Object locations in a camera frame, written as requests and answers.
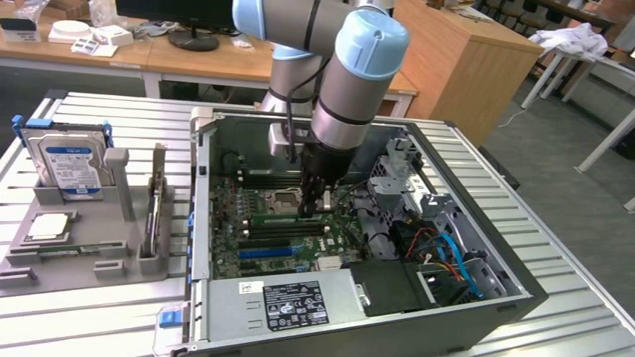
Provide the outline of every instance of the hard drive label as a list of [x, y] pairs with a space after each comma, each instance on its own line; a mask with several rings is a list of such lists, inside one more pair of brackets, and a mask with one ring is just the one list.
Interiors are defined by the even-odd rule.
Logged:
[[316, 281], [263, 288], [267, 327], [272, 331], [328, 324], [327, 305]]
[[89, 195], [101, 189], [89, 147], [47, 147], [47, 158], [60, 189], [71, 194]]

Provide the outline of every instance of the metal table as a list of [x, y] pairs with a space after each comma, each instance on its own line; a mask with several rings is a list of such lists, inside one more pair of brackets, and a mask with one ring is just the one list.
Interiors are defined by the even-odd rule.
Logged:
[[[144, 185], [153, 144], [168, 146], [167, 176], [176, 186], [169, 276], [127, 286], [0, 299], [0, 356], [151, 356], [155, 313], [184, 298], [189, 197], [188, 119], [205, 103], [69, 93], [44, 99], [33, 116], [115, 128], [115, 146], [129, 148], [129, 184]], [[219, 105], [248, 109], [244, 106]], [[511, 190], [459, 130], [419, 126], [550, 294], [523, 321], [503, 326], [454, 356], [635, 356], [635, 323], [563, 243]], [[0, 257], [33, 199], [37, 175], [13, 142], [0, 159]], [[438, 191], [443, 185], [431, 177]], [[180, 329], [171, 336], [177, 342]]]
[[[583, 80], [586, 80], [586, 78], [591, 74], [591, 71], [594, 70], [598, 64], [607, 65], [615, 68], [627, 76], [630, 76], [631, 80], [635, 80], [635, 71], [619, 65], [619, 62], [612, 60], [611, 58], [603, 57], [587, 66], [583, 73], [579, 75], [578, 80], [575, 80], [574, 84], [571, 85], [571, 88], [564, 94], [563, 102], [567, 102], [571, 99], [571, 96], [578, 88], [578, 85], [580, 84]], [[588, 171], [588, 169], [591, 168], [591, 165], [596, 162], [596, 160], [599, 160], [602, 155], [604, 155], [604, 152], [607, 152], [608, 149], [619, 143], [622, 138], [631, 132], [631, 130], [634, 130], [634, 128], [635, 128], [635, 109], [624, 117], [619, 125], [615, 127], [615, 129], [611, 131], [606, 139], [595, 148], [594, 152], [587, 156], [583, 163], [575, 168], [580, 173], [584, 173], [586, 171]], [[635, 213], [635, 197], [624, 204], [624, 208], [630, 213]]]

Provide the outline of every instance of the white cloth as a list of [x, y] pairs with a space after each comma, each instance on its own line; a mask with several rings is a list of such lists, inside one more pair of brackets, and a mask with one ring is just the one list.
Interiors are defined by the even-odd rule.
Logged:
[[608, 48], [604, 37], [591, 30], [591, 24], [580, 24], [575, 28], [563, 28], [555, 31], [538, 31], [530, 38], [544, 48], [543, 55], [552, 49], [594, 62], [602, 58]]

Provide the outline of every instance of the monitor stand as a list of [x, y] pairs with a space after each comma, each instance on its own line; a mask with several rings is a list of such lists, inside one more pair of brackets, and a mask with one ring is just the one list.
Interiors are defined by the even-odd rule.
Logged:
[[219, 47], [219, 39], [211, 34], [196, 31], [196, 26], [191, 30], [177, 30], [168, 35], [169, 42], [188, 51], [213, 51]]

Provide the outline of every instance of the orange wire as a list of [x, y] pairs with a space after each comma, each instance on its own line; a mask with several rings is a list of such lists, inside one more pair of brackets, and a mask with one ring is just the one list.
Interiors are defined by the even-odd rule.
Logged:
[[423, 231], [432, 231], [436, 234], [439, 233], [439, 231], [434, 228], [427, 228], [427, 227], [419, 228], [419, 230], [416, 231], [415, 237], [412, 238], [412, 242], [409, 243], [409, 248], [408, 248], [408, 253], [405, 253], [405, 258], [408, 258], [409, 254], [412, 253], [412, 248], [415, 248], [416, 238], [419, 237], [419, 234]]
[[452, 268], [452, 266], [447, 264], [444, 261], [442, 261], [440, 263], [444, 264], [450, 268], [450, 272], [452, 273], [452, 275], [455, 275], [456, 281], [460, 281], [460, 275], [456, 273], [455, 268]]

